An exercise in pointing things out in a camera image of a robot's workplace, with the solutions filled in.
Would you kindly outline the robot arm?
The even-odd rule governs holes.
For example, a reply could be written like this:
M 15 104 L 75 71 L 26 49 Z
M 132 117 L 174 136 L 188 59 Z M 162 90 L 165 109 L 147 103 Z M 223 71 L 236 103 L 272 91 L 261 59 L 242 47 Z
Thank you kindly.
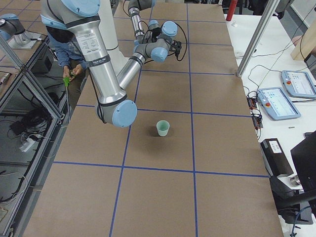
M 99 30 L 98 0 L 43 0 L 41 18 L 46 26 L 72 32 L 98 88 L 96 113 L 104 123 L 128 127 L 136 119 L 137 106 L 127 98 L 126 86 L 143 66 L 133 54 L 116 74 Z
M 148 62 L 162 63 L 167 57 L 174 55 L 177 61 L 182 49 L 182 43 L 175 39 L 181 26 L 173 21 L 166 21 L 161 26 L 158 21 L 151 20 L 147 30 L 142 27 L 140 11 L 152 8 L 154 0 L 131 0 L 128 4 L 128 16 L 134 30 L 134 49 L 132 56 L 117 75 L 119 86 L 126 89 L 135 75 Z

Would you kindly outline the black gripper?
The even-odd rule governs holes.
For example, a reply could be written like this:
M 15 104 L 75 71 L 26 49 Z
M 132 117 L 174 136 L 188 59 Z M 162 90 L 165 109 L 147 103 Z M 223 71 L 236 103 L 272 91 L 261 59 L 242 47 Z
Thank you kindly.
M 170 46 L 170 51 L 174 52 L 175 55 L 179 55 L 182 49 L 182 43 L 177 40 L 173 40 L 171 46 Z

